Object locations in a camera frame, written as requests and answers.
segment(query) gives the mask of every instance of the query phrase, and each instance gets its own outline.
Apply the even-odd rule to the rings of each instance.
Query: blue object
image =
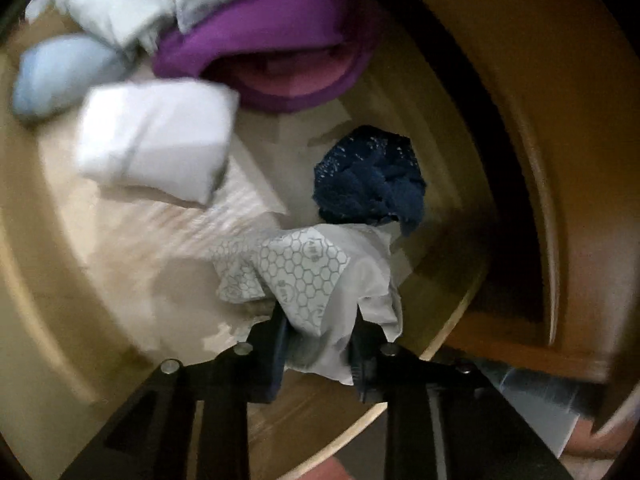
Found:
[[[398,221],[408,236],[422,221],[427,186],[406,137],[360,126],[332,147],[314,171],[314,200],[326,222]]]
[[[87,34],[43,41],[20,58],[14,113],[46,118],[81,102],[92,86],[123,80],[133,66],[124,53]]]

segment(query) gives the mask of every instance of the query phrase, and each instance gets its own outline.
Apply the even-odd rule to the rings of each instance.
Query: honeycomb pattern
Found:
[[[313,228],[256,241],[252,248],[247,240],[230,240],[214,250],[220,296],[233,303],[264,298],[263,282],[294,327],[319,336],[329,298],[350,258]]]

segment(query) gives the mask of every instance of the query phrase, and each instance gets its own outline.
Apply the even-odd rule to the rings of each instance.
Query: purple object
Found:
[[[338,97],[356,82],[378,44],[381,22],[371,0],[236,0],[187,35],[178,30],[165,35],[154,73],[208,78],[212,72],[237,89],[245,105],[271,112],[302,110]],[[318,54],[306,59],[316,64],[296,62],[301,52],[313,51]],[[277,52],[291,54],[291,63],[278,62],[293,72],[273,73],[272,62],[241,56]],[[216,69],[207,70],[210,66]]]

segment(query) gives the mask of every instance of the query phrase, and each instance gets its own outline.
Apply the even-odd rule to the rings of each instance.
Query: light blue cloth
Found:
[[[20,58],[14,83],[14,113],[44,119],[82,101],[89,88],[121,81],[132,60],[88,34],[43,41]]]

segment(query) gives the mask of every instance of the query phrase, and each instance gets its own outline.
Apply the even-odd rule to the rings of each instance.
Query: dark blue cloth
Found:
[[[426,184],[406,137],[360,126],[329,150],[315,176],[314,200],[325,222],[398,221],[407,236],[422,221]]]

